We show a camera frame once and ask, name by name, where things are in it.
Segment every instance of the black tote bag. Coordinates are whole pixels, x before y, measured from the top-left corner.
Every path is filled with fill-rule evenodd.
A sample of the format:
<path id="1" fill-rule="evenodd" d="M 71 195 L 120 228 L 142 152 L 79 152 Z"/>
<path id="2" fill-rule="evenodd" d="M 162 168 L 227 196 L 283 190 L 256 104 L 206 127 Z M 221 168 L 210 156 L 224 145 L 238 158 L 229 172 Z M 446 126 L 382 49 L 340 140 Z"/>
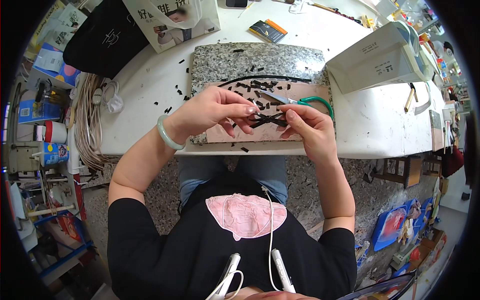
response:
<path id="1" fill-rule="evenodd" d="M 63 52 L 66 64 L 112 79 L 148 40 L 121 0 L 103 0 Z"/>

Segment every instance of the jade bangle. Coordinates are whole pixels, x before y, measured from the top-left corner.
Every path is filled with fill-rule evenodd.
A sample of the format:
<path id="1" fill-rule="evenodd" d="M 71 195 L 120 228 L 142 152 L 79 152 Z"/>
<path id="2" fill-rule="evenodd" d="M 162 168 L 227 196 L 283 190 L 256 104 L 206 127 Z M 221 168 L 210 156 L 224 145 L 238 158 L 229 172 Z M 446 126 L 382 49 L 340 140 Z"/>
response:
<path id="1" fill-rule="evenodd" d="M 183 145 L 180 145 L 180 144 L 177 144 L 176 142 L 174 142 L 168 136 L 167 132 L 165 131 L 165 128 L 163 127 L 163 120 L 165 120 L 167 117 L 168 117 L 168 115 L 161 115 L 160 117 L 158 117 L 158 121 L 156 123 L 158 133 L 160 134 L 163 141 L 165 142 L 165 144 L 167 144 L 168 147 L 170 147 L 174 150 L 181 150 L 181 149 L 185 148 L 185 145 L 186 145 L 187 142 L 184 142 Z"/>

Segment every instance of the green scissors handle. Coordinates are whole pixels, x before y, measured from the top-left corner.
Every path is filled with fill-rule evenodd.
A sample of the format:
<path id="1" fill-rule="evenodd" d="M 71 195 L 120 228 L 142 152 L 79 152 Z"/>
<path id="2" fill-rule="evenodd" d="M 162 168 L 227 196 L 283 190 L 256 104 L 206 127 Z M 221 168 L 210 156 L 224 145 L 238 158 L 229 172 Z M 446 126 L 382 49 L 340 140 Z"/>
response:
<path id="1" fill-rule="evenodd" d="M 308 102 L 312 102 L 312 101 L 318 101 L 318 102 L 322 103 L 323 105 L 325 105 L 328 109 L 328 114 L 330 115 L 330 118 L 332 118 L 332 120 L 333 120 L 333 109 L 330 106 L 330 104 L 327 101 L 325 101 L 325 99 L 323 99 L 323 98 L 320 98 L 320 97 L 306 97 L 306 98 L 300 99 L 297 102 L 297 104 L 307 105 L 307 106 L 312 107 L 310 104 L 308 104 Z"/>

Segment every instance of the jeans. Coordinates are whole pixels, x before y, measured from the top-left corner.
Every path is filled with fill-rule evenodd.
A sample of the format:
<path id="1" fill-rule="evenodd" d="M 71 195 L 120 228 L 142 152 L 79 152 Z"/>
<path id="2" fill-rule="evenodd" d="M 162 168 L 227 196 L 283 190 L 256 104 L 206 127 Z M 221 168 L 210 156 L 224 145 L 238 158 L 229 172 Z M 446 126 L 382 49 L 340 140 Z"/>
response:
<path id="1" fill-rule="evenodd" d="M 228 171 L 223 156 L 180 156 L 178 161 L 181 207 L 199 184 Z M 285 156 L 240 156 L 234 172 L 268 188 L 281 204 L 287 202 Z"/>

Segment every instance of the cable bundle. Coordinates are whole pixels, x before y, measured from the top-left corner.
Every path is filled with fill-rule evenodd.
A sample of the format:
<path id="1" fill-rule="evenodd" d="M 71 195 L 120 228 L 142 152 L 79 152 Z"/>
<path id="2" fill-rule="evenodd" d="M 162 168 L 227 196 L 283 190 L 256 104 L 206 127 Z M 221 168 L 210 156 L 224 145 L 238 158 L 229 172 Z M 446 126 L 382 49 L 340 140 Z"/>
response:
<path id="1" fill-rule="evenodd" d="M 93 170 L 105 170 L 118 163 L 120 157 L 105 156 L 100 152 L 102 145 L 102 125 L 100 107 L 93 104 L 94 91 L 100 87 L 103 78 L 88 74 L 80 90 L 75 110 L 75 145 L 82 162 Z"/>

